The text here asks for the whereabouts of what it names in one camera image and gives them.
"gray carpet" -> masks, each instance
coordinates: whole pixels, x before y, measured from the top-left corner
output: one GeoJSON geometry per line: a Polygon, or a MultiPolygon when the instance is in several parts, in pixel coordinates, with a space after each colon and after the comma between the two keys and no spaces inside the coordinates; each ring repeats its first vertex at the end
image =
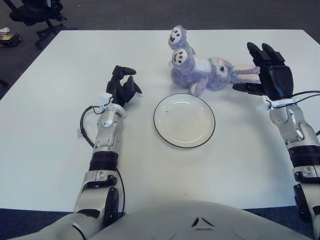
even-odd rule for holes
{"type": "MultiPolygon", "coordinates": [[[[17,6],[19,0],[13,0],[17,6]]],[[[319,0],[61,0],[67,27],[80,30],[169,30],[177,24],[187,29],[303,29],[320,43],[319,0]]],[[[0,99],[41,53],[34,46],[36,31],[45,23],[25,26],[9,18],[10,9],[0,1],[0,29],[18,32],[23,42],[0,48],[0,99]]],[[[296,208],[251,209],[309,237],[312,226],[303,223],[296,208]]],[[[66,213],[0,209],[0,239],[29,234],[66,213]]]]}

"plush toy face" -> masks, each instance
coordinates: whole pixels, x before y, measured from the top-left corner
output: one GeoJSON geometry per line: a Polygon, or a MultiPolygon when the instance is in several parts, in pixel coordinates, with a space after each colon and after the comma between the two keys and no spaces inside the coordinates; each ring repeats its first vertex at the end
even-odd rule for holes
{"type": "Polygon", "coordinates": [[[188,54],[186,50],[184,49],[178,49],[174,54],[173,54],[173,64],[180,66],[187,60],[188,54]]]}
{"type": "Polygon", "coordinates": [[[169,43],[176,44],[180,41],[182,36],[182,31],[179,27],[175,27],[169,35],[169,43]]]}
{"type": "Polygon", "coordinates": [[[232,70],[231,65],[222,58],[212,57],[209,59],[211,64],[216,67],[216,73],[221,77],[227,77],[229,72],[232,70]]]}

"stuffed animal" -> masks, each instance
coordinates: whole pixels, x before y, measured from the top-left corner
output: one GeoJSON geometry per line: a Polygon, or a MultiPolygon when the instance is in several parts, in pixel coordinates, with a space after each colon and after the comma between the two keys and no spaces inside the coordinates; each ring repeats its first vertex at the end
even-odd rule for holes
{"type": "Polygon", "coordinates": [[[227,84],[260,83],[259,67],[236,67],[219,57],[195,57],[187,42],[187,31],[181,26],[176,26],[170,33],[169,46],[174,50],[170,61],[172,81],[180,87],[190,88],[195,96],[202,94],[205,88],[218,91],[227,84]]]}
{"type": "Polygon", "coordinates": [[[196,55],[194,49],[189,46],[187,41],[187,30],[180,25],[175,26],[170,32],[168,44],[172,50],[191,49],[192,53],[196,55]]]}

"white tabletop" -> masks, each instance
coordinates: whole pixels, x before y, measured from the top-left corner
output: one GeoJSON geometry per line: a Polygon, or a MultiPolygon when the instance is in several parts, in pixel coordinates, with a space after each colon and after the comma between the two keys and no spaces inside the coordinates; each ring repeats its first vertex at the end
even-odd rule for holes
{"type": "MultiPolygon", "coordinates": [[[[292,164],[259,96],[232,86],[201,98],[215,114],[212,138],[196,149],[164,142],[153,112],[164,97],[187,93],[172,84],[165,31],[63,31],[0,101],[0,208],[72,211],[92,148],[77,137],[84,109],[98,102],[115,65],[136,70],[143,91],[125,106],[118,168],[126,212],[171,200],[201,200],[238,208],[294,205],[292,164]]],[[[252,65],[246,44],[268,43],[291,68],[294,92],[319,90],[320,46],[302,30],[190,30],[199,58],[252,65]]],[[[302,102],[320,129],[319,100],[302,102]]],[[[84,125],[95,139],[98,116],[84,125]]]]}

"white plate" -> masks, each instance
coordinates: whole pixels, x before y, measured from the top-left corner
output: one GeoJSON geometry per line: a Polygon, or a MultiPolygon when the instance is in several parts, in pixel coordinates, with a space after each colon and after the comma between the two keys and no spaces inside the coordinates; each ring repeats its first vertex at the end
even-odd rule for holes
{"type": "Polygon", "coordinates": [[[166,142],[184,149],[207,142],[216,126],[214,113],[208,104],[189,94],[164,98],[154,110],[153,122],[166,142]]]}

